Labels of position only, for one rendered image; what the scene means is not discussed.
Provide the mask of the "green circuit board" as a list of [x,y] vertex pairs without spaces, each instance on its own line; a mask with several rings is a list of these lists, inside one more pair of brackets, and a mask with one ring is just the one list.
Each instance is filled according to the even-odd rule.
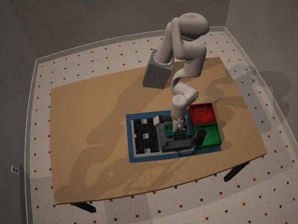
[[[165,128],[166,128],[166,135],[169,136],[169,135],[174,135],[174,131],[173,131],[173,124],[170,124],[170,125],[165,125]],[[184,123],[183,123],[183,130],[180,131],[180,135],[182,134],[186,134],[185,132],[185,129],[184,129]]]

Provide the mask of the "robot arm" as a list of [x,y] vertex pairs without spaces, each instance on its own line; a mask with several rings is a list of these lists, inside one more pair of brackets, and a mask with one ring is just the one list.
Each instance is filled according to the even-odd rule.
[[173,119],[180,123],[185,117],[186,108],[197,100],[199,92],[181,82],[180,77],[196,78],[201,75],[207,49],[202,43],[191,41],[207,34],[209,28],[206,18],[198,13],[183,14],[167,24],[162,43],[153,56],[154,61],[161,66],[169,66],[173,54],[176,59],[186,61],[184,68],[177,71],[172,79],[171,92],[175,96],[172,99],[171,115],[156,116],[153,118],[154,126]]

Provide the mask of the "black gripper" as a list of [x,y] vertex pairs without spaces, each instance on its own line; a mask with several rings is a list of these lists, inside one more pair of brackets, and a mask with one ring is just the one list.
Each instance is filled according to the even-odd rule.
[[[173,124],[173,128],[174,128],[174,136],[180,136],[180,132],[183,130],[183,119],[181,120],[181,122],[179,123],[177,120],[174,120],[171,122]],[[177,131],[177,133],[176,133]]]

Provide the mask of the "red open-top bin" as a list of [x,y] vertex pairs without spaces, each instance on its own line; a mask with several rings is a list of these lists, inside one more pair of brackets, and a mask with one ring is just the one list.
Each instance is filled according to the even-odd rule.
[[188,110],[192,127],[217,122],[212,103],[192,104],[189,105]]

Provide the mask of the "green bin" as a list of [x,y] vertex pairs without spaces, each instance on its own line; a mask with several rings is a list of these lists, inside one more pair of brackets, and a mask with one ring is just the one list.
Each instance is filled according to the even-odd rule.
[[205,136],[202,146],[199,146],[197,150],[221,146],[222,139],[220,136],[218,123],[194,125],[193,126],[194,135],[197,135],[200,129],[206,130],[207,134]]

